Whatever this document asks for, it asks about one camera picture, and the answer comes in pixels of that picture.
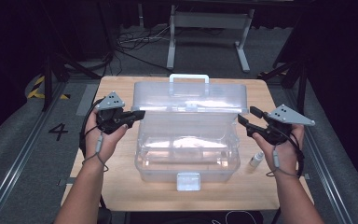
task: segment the transparent plastic box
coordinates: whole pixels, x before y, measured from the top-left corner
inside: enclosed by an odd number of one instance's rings
[[[145,81],[135,83],[133,97],[132,110],[146,111],[135,155],[144,181],[176,182],[189,173],[225,182],[238,170],[235,119],[248,113],[244,85]]]

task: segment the bottle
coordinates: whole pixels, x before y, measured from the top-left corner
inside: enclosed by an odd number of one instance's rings
[[[251,164],[251,166],[256,167],[258,166],[258,164],[260,164],[260,162],[263,160],[264,158],[264,152],[257,152],[249,161],[249,164]]]

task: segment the box lid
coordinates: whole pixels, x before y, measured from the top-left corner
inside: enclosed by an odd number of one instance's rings
[[[132,110],[248,113],[246,87],[199,82],[136,82]]]

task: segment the white metal stand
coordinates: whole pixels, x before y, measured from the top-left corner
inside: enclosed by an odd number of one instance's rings
[[[235,47],[240,58],[242,71],[245,73],[249,72],[250,68],[243,51],[243,46],[249,33],[254,12],[253,9],[247,14],[180,12],[176,11],[175,6],[172,6],[170,21],[171,37],[167,68],[173,69],[175,59],[175,27],[223,28],[242,29],[241,40],[235,42]]]

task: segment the white handle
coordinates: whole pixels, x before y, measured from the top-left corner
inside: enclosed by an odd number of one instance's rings
[[[175,78],[200,78],[205,79],[205,83],[209,83],[208,75],[198,75],[198,74],[171,74],[170,82],[173,82]]]

